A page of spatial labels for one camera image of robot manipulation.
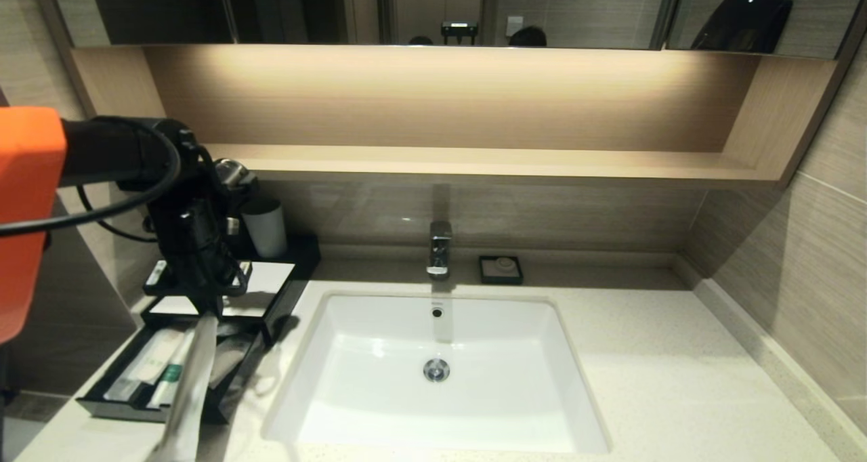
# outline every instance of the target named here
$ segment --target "mirror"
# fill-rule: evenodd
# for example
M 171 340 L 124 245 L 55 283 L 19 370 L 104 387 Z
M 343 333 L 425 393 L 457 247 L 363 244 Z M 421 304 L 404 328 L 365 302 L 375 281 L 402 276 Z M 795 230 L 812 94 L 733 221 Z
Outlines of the mirror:
M 832 60 L 860 0 L 680 0 L 669 49 Z
M 675 0 L 57 0 L 77 47 L 390 43 L 659 49 Z
M 673 1 L 378 0 L 378 42 L 658 49 Z M 477 36 L 448 34 L 443 22 Z

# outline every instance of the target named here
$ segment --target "shelf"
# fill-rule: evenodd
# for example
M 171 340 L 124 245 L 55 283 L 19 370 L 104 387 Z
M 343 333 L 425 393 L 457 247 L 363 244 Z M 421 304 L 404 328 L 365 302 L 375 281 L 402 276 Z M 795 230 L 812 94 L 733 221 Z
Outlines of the shelf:
M 771 186 L 719 153 L 612 150 L 514 150 L 332 145 L 205 144 L 266 179 L 293 173 L 485 175 L 485 177 L 656 179 L 679 186 L 744 182 Z

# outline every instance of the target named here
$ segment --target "faucet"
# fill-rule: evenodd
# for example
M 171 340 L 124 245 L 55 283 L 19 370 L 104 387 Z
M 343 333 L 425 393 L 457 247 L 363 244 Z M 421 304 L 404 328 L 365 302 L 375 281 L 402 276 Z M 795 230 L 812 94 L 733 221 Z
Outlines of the faucet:
M 431 222 L 430 260 L 427 275 L 433 280 L 448 279 L 448 249 L 452 242 L 452 224 L 442 220 Z

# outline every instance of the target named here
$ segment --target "white sink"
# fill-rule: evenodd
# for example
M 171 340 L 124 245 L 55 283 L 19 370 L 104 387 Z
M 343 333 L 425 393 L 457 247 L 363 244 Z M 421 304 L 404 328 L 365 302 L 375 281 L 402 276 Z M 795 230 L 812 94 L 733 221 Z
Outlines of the white sink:
M 608 451 L 547 302 L 336 295 L 313 321 L 267 438 L 290 447 Z M 422 372 L 431 359 L 449 365 L 445 381 Z

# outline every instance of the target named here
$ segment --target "backsplash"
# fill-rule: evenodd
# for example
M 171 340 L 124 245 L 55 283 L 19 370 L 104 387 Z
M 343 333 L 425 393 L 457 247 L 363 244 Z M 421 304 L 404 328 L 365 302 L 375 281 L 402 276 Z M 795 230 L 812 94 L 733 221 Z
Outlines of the backsplash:
M 287 227 L 320 242 L 427 246 L 430 221 L 452 222 L 456 248 L 674 252 L 702 190 L 588 185 L 262 182 Z

